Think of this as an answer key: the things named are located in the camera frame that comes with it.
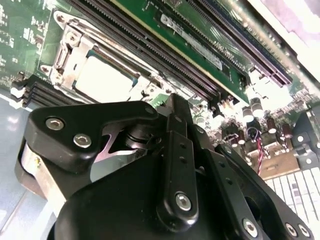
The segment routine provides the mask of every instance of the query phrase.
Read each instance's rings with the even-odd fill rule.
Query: green circuit board
[[[229,5],[232,1],[220,0],[221,4],[230,11],[230,14],[236,17],[235,10],[230,8]],[[111,0],[111,2],[158,36],[164,43],[171,46],[190,63],[215,79],[221,86],[248,102],[245,89],[241,87],[239,82],[239,71],[228,64],[226,57],[232,58],[239,68],[246,71],[252,67],[251,62],[236,47],[231,45],[222,34],[212,28],[205,19],[198,16],[196,12],[192,12],[185,0],[179,0],[178,6],[174,6],[173,3],[177,1],[173,0]],[[225,54],[218,51],[213,52],[213,54],[220,58],[223,64],[228,65],[228,71],[224,72],[217,69],[203,55],[195,51],[179,34],[161,24],[161,13],[169,15],[168,8],[173,9],[172,15],[179,14],[192,22],[194,28],[201,31],[214,43],[214,47],[224,50]],[[8,90],[19,71],[25,72],[27,77],[35,74],[43,80],[47,79],[39,67],[42,64],[53,64],[63,34],[63,30],[53,19],[53,11],[55,10],[86,18],[63,0],[7,0],[0,3],[0,88]],[[258,33],[264,31],[262,26],[259,29],[260,31],[251,31],[252,35],[255,33],[257,39],[259,38]],[[275,118],[287,122],[294,122],[297,118],[297,112],[306,108],[301,102],[308,106],[319,102],[319,96],[310,94],[296,74],[292,73],[291,76],[293,83],[288,86],[288,90],[292,102],[284,109],[272,113]],[[190,93],[185,95],[190,97],[190,101],[199,105],[202,102],[201,99],[196,100]]]
[[[50,24],[56,8],[71,10],[67,4],[56,1],[54,4],[43,0],[0,3],[0,88],[8,90],[19,71],[27,77],[35,74],[47,79],[39,70],[40,59],[50,59],[53,63],[63,32],[56,24]]]

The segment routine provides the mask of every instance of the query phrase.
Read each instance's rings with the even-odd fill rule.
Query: screw hole
[[[181,156],[179,159],[183,164],[187,163],[187,159],[185,159],[183,156]]]
[[[61,15],[57,16],[56,19],[57,19],[57,21],[59,23],[64,23],[65,22],[65,18],[63,16],[61,16]]]
[[[226,182],[227,182],[229,185],[232,185],[232,184],[233,184],[233,182],[231,181],[230,178],[226,178],[225,180],[226,180]]]

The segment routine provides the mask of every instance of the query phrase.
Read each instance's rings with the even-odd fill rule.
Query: screw
[[[45,125],[54,131],[59,131],[64,128],[65,124],[58,118],[49,118],[45,121]]]
[[[298,140],[299,143],[301,143],[301,142],[303,142],[304,137],[303,136],[298,136],[297,140]]]
[[[91,138],[88,135],[79,133],[74,136],[73,142],[80,148],[86,149],[91,146]]]
[[[58,16],[56,17],[56,20],[57,20],[59,23],[64,23],[64,22],[65,22],[65,18],[64,18],[63,16],[61,16],[61,15],[58,15]]]
[[[294,229],[293,226],[291,226],[289,223],[286,223],[285,224],[286,228],[288,229],[289,233],[294,236],[294,237],[297,237],[298,236],[298,233],[297,231]]]
[[[228,154],[231,154],[231,153],[232,153],[230,147],[228,147],[228,146],[224,146],[224,150],[225,150]]]
[[[45,66],[41,67],[41,70],[46,74],[49,72],[48,68],[46,68]]]
[[[199,126],[196,126],[196,129],[198,130],[199,133],[203,134],[205,131],[199,127]]]
[[[178,116],[175,116],[174,118],[175,118],[178,122],[180,122],[180,123],[182,122],[182,120],[181,120]]]
[[[298,224],[298,226],[299,226],[302,234],[305,235],[307,238],[310,238],[310,233],[308,232],[308,230],[304,226],[302,226],[301,224]]]
[[[189,211],[191,209],[191,201],[183,193],[178,193],[175,196],[175,202],[178,205],[178,207],[183,211]]]
[[[247,233],[250,234],[253,238],[256,238],[258,236],[258,230],[256,226],[249,219],[244,218],[242,220],[242,225]]]
[[[151,107],[146,107],[145,110],[150,113],[150,114],[153,114],[154,113],[154,110],[151,108]]]
[[[76,45],[80,41],[79,37],[71,31],[66,34],[65,38],[71,45]]]

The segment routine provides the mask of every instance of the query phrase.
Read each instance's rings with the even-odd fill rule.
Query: black metal bracket
[[[301,219],[232,148],[228,145],[213,148],[205,130],[193,124],[186,100],[172,94],[165,107],[169,108],[166,116],[158,114],[145,102],[42,108],[30,114],[25,144],[19,154],[20,166],[35,177],[49,201],[53,199],[45,189],[48,185],[43,183],[46,176],[55,180],[50,181],[55,190],[65,189],[59,187],[64,180],[77,181],[74,184],[77,187],[63,195],[66,204],[55,226],[57,238],[79,237],[85,231],[81,226],[91,224],[87,216],[94,216],[104,229],[94,227],[95,232],[85,232],[83,236],[89,239],[97,236],[98,239],[108,236],[125,239],[128,236],[125,229],[117,236],[110,235],[104,221],[111,228],[120,221],[135,225],[131,231],[152,229],[152,236],[149,232],[137,233],[139,239],[168,239],[164,234],[168,232],[184,234],[171,235],[174,239],[186,239],[188,233],[194,236],[195,232],[205,233],[200,239],[222,239],[221,236],[217,238],[220,232],[230,240],[313,239]],[[52,119],[56,122],[48,126],[48,120]],[[75,140],[79,134],[83,139]],[[86,176],[97,159],[136,149],[147,150],[147,156],[98,182],[87,181]],[[41,164],[35,169],[34,162]],[[145,180],[140,173],[136,174],[142,168]],[[200,177],[198,169],[204,170]],[[131,176],[127,184],[134,189],[126,189],[121,180],[127,176]],[[101,189],[110,189],[110,192],[104,193]],[[125,196],[137,205],[115,204]],[[141,205],[144,198],[148,203],[146,208]],[[108,218],[111,212],[115,213],[116,220]],[[153,214],[157,223],[151,226],[145,219]],[[217,218],[214,222],[219,227],[206,220],[207,216]],[[62,226],[68,221],[76,223],[70,223],[67,232],[63,232]]]

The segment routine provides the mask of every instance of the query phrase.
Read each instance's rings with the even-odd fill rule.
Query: silver screw head
[[[65,38],[66,38],[67,42],[72,46],[75,46],[76,44],[78,44],[80,42],[80,37],[71,31],[65,35]]]
[[[49,118],[45,121],[45,125],[48,129],[59,131],[64,128],[65,124],[58,118]]]
[[[175,202],[178,207],[183,211],[189,211],[191,209],[191,201],[190,199],[183,193],[178,193],[175,196]]]
[[[258,236],[258,230],[256,226],[249,219],[244,218],[242,220],[242,225],[247,233],[251,235],[251,237],[256,238]]]
[[[299,226],[302,234],[305,235],[307,238],[310,238],[310,233],[308,232],[308,230],[304,226],[302,226],[301,224],[298,224],[298,226]]]
[[[286,223],[285,226],[286,226],[286,229],[288,229],[289,233],[290,233],[292,236],[294,236],[294,237],[297,237],[297,236],[298,236],[298,233],[297,233],[297,231],[294,229],[293,226],[291,226],[289,223]]]
[[[146,110],[147,113],[149,113],[149,114],[153,114],[153,113],[154,113],[154,109],[151,108],[151,107],[149,107],[149,106],[147,106],[147,107],[145,108],[145,110]]]
[[[198,130],[199,133],[203,134],[205,130],[203,130],[201,127],[196,126],[196,129]]]
[[[77,134],[73,138],[73,142],[80,148],[86,149],[91,146],[91,138],[83,133]]]
[[[228,146],[224,146],[224,150],[225,150],[228,154],[231,154],[231,153],[232,153],[230,147],[228,147]]]

